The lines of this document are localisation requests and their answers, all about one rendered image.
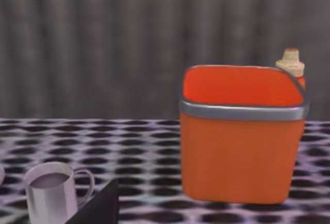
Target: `bottle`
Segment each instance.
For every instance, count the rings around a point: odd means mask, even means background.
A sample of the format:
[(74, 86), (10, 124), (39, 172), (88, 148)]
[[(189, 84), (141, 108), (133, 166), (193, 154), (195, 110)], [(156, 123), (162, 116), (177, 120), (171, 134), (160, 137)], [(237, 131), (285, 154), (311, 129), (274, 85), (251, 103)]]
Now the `bottle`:
[(277, 68), (281, 68), (293, 75), (298, 82), (305, 88), (304, 69), (305, 64), (299, 61), (299, 50), (296, 48), (287, 48), (281, 60), (275, 64)]

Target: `black and white tablecloth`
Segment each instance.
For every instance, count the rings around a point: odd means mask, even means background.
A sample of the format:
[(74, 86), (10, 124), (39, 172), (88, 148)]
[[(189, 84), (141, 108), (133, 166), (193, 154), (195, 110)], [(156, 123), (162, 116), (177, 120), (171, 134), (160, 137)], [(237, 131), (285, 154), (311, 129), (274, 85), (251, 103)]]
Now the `black and white tablecloth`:
[[(290, 197), (281, 205), (184, 196), (178, 121), (0, 119), (0, 160), (6, 170), (0, 224), (28, 223), (22, 177), (48, 161), (88, 167), (96, 192), (117, 178), (121, 223), (330, 223), (330, 122), (306, 124)], [(78, 195), (88, 183), (77, 177)]]

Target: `mug handle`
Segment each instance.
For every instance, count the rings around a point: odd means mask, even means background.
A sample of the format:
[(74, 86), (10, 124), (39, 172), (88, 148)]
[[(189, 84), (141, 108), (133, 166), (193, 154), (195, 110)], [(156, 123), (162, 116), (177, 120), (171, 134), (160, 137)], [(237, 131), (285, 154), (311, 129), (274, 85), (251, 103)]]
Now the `mug handle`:
[(80, 204), (83, 204), (84, 202), (86, 202), (88, 200), (88, 198), (92, 195), (94, 187), (95, 187), (95, 178), (94, 178), (94, 175), (92, 174), (92, 172), (90, 170), (88, 170), (87, 168), (77, 168), (77, 169), (74, 169), (73, 171), (74, 171), (74, 174), (84, 172), (89, 177), (89, 188), (88, 188), (87, 193), (83, 197), (79, 197), (77, 199), (78, 205), (80, 205)]

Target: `gray rim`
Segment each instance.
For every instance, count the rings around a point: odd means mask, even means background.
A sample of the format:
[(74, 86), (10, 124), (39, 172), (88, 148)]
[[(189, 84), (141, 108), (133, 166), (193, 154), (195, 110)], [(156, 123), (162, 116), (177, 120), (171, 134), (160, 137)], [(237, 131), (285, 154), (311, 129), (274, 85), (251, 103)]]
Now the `gray rim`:
[[(223, 66), (223, 65), (201, 65), (204, 66), (221, 66), (221, 67), (241, 67), (241, 66)], [(309, 112), (309, 100), (306, 91), (299, 84), (295, 77), (279, 68), (271, 67), (253, 67), (277, 70), (285, 73), (295, 84), (298, 91), (303, 97), (303, 103), (297, 106), (289, 107), (264, 107), (264, 106), (242, 106), (242, 105), (210, 105), (201, 104), (187, 100), (183, 96), (183, 82), (181, 85), (181, 98), (179, 102), (179, 110), (190, 116), (211, 119), (226, 119), (226, 120), (255, 120), (255, 121), (294, 121), (307, 117)]]

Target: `beige bottle cap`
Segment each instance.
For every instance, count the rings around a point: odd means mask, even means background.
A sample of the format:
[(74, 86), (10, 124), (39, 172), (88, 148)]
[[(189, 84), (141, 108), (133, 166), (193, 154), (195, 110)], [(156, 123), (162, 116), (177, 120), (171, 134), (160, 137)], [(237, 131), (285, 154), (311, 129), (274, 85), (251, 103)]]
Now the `beige bottle cap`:
[(275, 66), (287, 71), (294, 77), (304, 75), (305, 65), (299, 61), (299, 50), (295, 48), (285, 49), (282, 59), (278, 60)]

